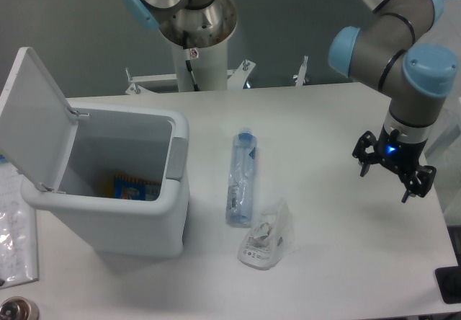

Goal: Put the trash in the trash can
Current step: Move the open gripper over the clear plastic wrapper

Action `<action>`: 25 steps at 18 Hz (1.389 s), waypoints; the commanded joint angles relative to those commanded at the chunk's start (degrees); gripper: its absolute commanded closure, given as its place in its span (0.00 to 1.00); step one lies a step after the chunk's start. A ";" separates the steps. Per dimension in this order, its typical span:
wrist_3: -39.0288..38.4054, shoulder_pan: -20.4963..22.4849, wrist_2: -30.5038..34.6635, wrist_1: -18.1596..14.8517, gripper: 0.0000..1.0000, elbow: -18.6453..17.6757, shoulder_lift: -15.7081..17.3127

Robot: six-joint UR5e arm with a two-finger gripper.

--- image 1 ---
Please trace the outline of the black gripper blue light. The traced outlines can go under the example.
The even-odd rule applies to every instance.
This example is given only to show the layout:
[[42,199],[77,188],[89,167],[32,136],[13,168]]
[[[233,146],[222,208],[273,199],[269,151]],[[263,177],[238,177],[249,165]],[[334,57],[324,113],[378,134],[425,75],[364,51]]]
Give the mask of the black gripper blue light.
[[352,151],[361,166],[360,177],[368,173],[371,165],[378,163],[400,175],[406,188],[402,203],[410,197],[425,197],[437,174],[434,166],[419,164],[431,129],[432,125],[413,127],[397,120],[385,120],[378,140],[366,131]]

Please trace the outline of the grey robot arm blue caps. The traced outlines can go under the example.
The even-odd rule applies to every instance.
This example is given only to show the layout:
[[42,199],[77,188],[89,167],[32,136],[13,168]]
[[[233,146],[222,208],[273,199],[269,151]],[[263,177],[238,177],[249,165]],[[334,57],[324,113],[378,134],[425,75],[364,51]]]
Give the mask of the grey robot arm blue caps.
[[[170,43],[179,90],[228,89],[227,41],[237,16],[230,0],[123,0],[138,24]],[[363,0],[376,16],[366,30],[345,27],[328,51],[328,64],[390,98],[379,136],[364,133],[353,150],[366,174],[379,164],[397,174],[405,197],[424,197],[436,169],[420,164],[433,124],[452,91],[456,55],[420,42],[442,16],[444,0]]]

